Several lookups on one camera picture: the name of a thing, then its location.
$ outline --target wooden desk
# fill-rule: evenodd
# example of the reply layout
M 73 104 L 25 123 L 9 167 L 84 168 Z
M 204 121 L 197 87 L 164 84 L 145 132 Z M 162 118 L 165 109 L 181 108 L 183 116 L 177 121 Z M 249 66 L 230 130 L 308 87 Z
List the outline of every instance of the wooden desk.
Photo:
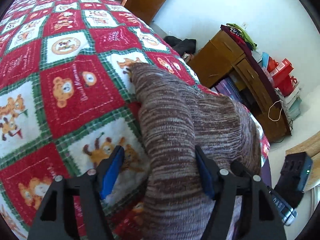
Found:
M 201 84 L 208 88 L 236 70 L 259 106 L 258 109 L 250 109 L 252 114 L 261 124 L 268 140 L 278 141 L 291 134 L 287 119 L 283 112 L 277 122 L 268 118 L 269 108 L 278 100 L 276 93 L 263 71 L 257 68 L 259 65 L 253 66 L 251 55 L 247 51 L 245 53 L 244 49 L 220 30 L 188 64 L 198 75 Z M 273 120 L 279 118 L 280 109 L 280 103 L 271 108 L 270 117 Z

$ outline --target metal screw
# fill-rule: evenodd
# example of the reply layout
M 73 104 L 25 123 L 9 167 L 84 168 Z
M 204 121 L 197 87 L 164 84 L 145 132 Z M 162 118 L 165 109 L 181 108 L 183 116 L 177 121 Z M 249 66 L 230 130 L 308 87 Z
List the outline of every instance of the metal screw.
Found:
M 62 181 L 62 179 L 63 179 L 63 177 L 62 177 L 61 175 L 58 175 L 58 176 L 56 176 L 56 177 L 54 178 L 54 180 L 55 180 L 56 182 Z
M 97 171 L 95 169 L 90 169 L 87 171 L 89 176 L 95 175 L 97 173 Z
M 221 169 L 220 171 L 220 174 L 223 175 L 223 176 L 227 176 L 229 174 L 229 171 L 226 170 L 226 169 Z
M 254 175 L 253 180 L 256 182 L 259 182 L 259 181 L 261 181 L 261 177 L 259 175 Z

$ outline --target gray knit garment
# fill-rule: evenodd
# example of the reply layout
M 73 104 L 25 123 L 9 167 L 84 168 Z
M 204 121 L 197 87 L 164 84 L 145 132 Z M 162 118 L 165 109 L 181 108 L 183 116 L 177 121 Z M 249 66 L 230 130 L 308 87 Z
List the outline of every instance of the gray knit garment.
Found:
M 214 201 L 201 188 L 195 145 L 220 168 L 239 160 L 260 174 L 259 136 L 246 109 L 226 96 L 205 94 L 148 64 L 132 66 L 142 106 L 139 122 L 151 174 L 144 199 L 145 240 L 200 239 Z M 241 209 L 236 198 L 227 239 Z

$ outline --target bedspread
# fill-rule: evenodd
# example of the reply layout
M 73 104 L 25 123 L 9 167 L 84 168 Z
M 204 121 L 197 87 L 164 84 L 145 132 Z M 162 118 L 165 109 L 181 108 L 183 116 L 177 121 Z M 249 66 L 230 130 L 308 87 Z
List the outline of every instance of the bedspread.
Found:
M 149 162 L 130 64 L 155 64 L 213 93 L 143 21 L 114 0 L 16 0 L 0 22 L 0 213 L 19 239 L 57 175 L 79 176 L 116 145 L 125 162 L 102 202 L 113 233 L 140 239 Z M 262 163 L 268 141 L 261 135 Z M 80 201 L 78 231 L 85 238 Z

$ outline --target patchwork quilt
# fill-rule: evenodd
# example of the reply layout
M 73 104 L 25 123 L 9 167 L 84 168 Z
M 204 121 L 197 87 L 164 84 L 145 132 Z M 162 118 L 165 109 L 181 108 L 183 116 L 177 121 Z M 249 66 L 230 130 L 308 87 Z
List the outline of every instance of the patchwork quilt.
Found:
M 0 214 L 19 239 L 57 175 L 79 176 L 116 145 L 125 164 L 103 202 L 118 239 L 141 239 L 149 163 L 129 64 L 155 64 L 213 93 L 114 0 L 16 0 L 0 22 Z M 268 141 L 260 125 L 262 163 Z M 80 236 L 86 238 L 75 198 Z

